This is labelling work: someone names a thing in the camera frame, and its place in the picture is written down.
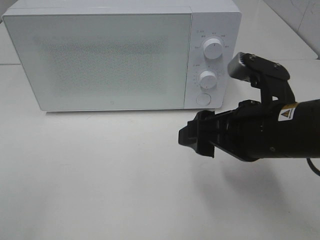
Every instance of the microwave window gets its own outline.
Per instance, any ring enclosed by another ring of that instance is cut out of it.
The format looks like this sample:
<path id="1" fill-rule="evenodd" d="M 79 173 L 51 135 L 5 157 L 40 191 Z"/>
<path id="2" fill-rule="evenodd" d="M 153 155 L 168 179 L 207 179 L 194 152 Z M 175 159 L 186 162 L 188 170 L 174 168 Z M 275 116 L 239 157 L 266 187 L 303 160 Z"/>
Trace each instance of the microwave window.
<path id="1" fill-rule="evenodd" d="M 184 106 L 190 14 L 19 16 L 6 24 L 45 111 Z"/>

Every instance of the microwave control panel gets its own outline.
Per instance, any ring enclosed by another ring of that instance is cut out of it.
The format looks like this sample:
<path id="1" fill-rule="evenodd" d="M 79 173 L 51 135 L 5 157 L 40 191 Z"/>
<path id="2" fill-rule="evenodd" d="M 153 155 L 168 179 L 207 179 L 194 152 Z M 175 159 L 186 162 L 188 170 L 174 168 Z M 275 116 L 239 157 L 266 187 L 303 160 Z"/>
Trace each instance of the microwave control panel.
<path id="1" fill-rule="evenodd" d="M 192 14 L 185 109 L 222 106 L 240 21 L 239 12 Z"/>

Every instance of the white table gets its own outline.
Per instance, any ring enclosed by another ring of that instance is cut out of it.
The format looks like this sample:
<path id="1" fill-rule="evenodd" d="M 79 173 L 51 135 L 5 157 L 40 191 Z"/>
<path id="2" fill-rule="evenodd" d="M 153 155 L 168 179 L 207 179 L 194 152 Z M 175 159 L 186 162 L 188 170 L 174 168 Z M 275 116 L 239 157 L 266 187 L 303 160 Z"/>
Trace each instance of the white table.
<path id="1" fill-rule="evenodd" d="M 310 60 L 317 54 L 263 0 L 234 0 L 242 12 L 235 53 L 270 60 Z M 0 24 L 0 65 L 20 64 L 4 23 Z"/>
<path id="2" fill-rule="evenodd" d="M 280 63 L 298 101 L 320 97 L 320 61 Z M 319 239 L 305 159 L 202 157 L 177 140 L 195 110 L 45 113 L 21 66 L 0 76 L 1 239 Z M 222 111 L 245 99 L 233 80 Z"/>

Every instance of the timer knob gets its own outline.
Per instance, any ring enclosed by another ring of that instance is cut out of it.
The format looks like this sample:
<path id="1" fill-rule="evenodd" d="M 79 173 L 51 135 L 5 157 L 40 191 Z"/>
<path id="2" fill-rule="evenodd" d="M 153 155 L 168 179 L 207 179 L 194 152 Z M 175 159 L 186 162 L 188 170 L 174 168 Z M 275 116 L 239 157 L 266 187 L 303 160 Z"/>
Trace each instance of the timer knob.
<path id="1" fill-rule="evenodd" d="M 222 43 L 218 38 L 210 38 L 203 44 L 203 53 L 207 59 L 217 59 L 222 54 Z"/>
<path id="2" fill-rule="evenodd" d="M 217 77 L 213 71 L 203 71 L 199 76 L 199 83 L 203 89 L 212 89 L 217 84 Z"/>

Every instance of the black cable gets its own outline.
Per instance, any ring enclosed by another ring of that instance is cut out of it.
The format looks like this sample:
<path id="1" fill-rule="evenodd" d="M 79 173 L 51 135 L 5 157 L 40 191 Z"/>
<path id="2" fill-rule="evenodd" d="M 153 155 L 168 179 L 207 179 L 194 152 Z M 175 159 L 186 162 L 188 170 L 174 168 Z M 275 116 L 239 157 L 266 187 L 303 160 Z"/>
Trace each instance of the black cable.
<path id="1" fill-rule="evenodd" d="M 320 177 L 320 170 L 316 168 L 316 166 L 312 163 L 311 159 L 307 158 L 306 161 L 309 167 L 311 168 L 311 170 Z"/>

